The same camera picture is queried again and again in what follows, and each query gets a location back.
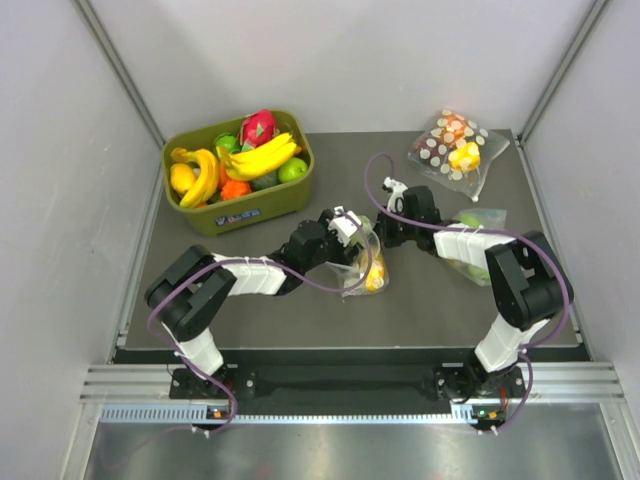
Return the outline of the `zip bag with bananas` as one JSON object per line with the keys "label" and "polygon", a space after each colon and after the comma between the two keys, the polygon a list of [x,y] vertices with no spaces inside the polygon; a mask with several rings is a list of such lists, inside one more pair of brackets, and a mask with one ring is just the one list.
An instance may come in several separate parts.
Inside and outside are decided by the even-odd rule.
{"label": "zip bag with bananas", "polygon": [[343,298],[349,296],[365,296],[379,293],[368,293],[365,287],[365,281],[369,273],[369,269],[372,265],[373,259],[379,253],[382,254],[381,244],[374,249],[366,243],[366,248],[358,255],[353,264],[339,265],[329,263],[329,268],[337,275],[339,287],[342,290],[341,296]]}

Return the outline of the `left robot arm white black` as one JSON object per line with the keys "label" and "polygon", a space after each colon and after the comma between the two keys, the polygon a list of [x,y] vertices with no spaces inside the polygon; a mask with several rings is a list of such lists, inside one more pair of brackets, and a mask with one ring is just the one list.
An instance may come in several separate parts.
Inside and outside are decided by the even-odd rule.
{"label": "left robot arm white black", "polygon": [[284,296],[324,264],[348,265],[362,251],[355,237],[362,221],[341,207],[298,224],[279,249],[260,257],[229,257],[194,245],[175,260],[144,294],[171,345],[193,371],[192,384],[205,396],[226,387],[224,361],[210,324],[229,297]]}

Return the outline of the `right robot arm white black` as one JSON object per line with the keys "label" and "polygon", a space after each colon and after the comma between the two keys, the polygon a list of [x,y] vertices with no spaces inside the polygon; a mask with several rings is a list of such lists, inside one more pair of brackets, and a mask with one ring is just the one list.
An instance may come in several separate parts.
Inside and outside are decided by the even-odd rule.
{"label": "right robot arm white black", "polygon": [[444,380],[442,390],[457,402],[492,394],[535,334],[571,304],[571,284],[542,233],[517,236],[445,221],[426,186],[409,187],[387,177],[383,189],[388,200],[375,231],[385,247],[412,241],[442,260],[487,273],[497,317],[461,373]]}

